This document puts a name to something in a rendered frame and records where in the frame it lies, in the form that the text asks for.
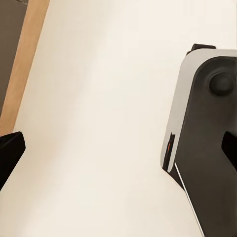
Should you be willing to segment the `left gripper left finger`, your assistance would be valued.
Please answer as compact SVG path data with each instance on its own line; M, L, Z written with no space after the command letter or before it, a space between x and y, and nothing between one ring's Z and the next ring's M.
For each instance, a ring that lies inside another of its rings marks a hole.
M26 149L21 131L0 137L0 190Z

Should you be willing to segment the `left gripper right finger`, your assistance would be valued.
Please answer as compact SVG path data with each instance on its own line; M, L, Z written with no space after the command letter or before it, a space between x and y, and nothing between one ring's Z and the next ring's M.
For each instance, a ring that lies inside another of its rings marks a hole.
M221 148L237 171L237 133L226 131Z

